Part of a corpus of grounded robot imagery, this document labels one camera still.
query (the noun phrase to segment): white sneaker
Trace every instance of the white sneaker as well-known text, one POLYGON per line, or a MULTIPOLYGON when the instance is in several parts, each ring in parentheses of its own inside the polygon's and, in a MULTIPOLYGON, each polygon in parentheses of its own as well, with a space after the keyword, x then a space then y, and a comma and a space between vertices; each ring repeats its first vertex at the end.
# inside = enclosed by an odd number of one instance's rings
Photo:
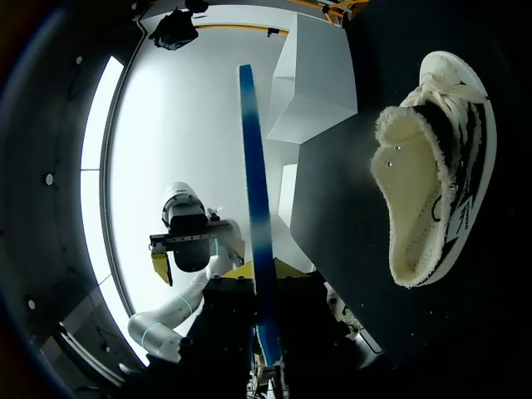
POLYGON ((420 85, 377 120, 372 173, 390 215, 390 270, 403 287, 451 269, 495 163, 491 103, 475 72, 449 52, 421 64, 420 85))

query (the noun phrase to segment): black surface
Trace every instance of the black surface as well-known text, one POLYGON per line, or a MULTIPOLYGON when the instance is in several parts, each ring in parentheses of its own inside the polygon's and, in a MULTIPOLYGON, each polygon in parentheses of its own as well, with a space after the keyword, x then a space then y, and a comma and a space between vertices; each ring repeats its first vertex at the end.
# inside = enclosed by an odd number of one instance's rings
POLYGON ((494 333, 494 323, 505 326, 497 343, 515 345, 513 317, 525 303, 520 283, 529 263, 521 243, 529 219, 523 185, 530 183, 516 184, 526 170, 525 146, 517 145, 527 140, 526 103, 481 10, 462 1, 371 1, 347 28, 359 112, 300 149, 293 237, 396 364, 451 339, 466 351, 478 332, 494 333), (421 60, 436 50, 466 60, 483 81, 495 111, 497 161, 453 269, 408 290, 394 284, 388 268, 387 207, 370 173, 374 123, 417 86, 421 60))
POLYGON ((149 355, 118 397, 246 397, 256 312, 251 279, 212 278, 204 306, 180 342, 179 364, 149 355))
MULTIPOLYGON (((126 0, 50 0, 49 7, 26 3, 19 15, 29 14, 24 19, 38 25, 27 28, 31 41, 20 49, 9 80, 1 82, 0 307, 6 313, 2 329, 12 329, 27 347, 17 350, 14 340, 1 345, 13 346, 9 349, 21 359, 32 352, 32 360, 44 374, 51 369, 42 361, 41 345, 97 286, 81 220, 80 163, 86 119, 109 56, 127 63, 141 32, 131 21, 133 12, 126 0), (43 9, 48 12, 32 15, 43 9), (83 57, 79 65, 78 56, 83 57), (44 184, 47 173, 54 176, 51 186, 44 184), (28 299, 34 301, 35 309, 27 306, 28 299)), ((13 26, 18 23, 12 20, 13 26)), ((111 318, 106 308, 102 313, 111 318)), ((96 337, 98 323, 96 315, 92 327, 96 337)), ((120 335, 114 322, 106 331, 120 335)), ((126 342, 118 345, 129 364, 140 363, 126 342)), ((114 354, 109 354, 109 362, 117 364, 120 358, 111 358, 114 354)), ((2 389, 9 389, 11 381, 6 385, 0 380, 2 389)))

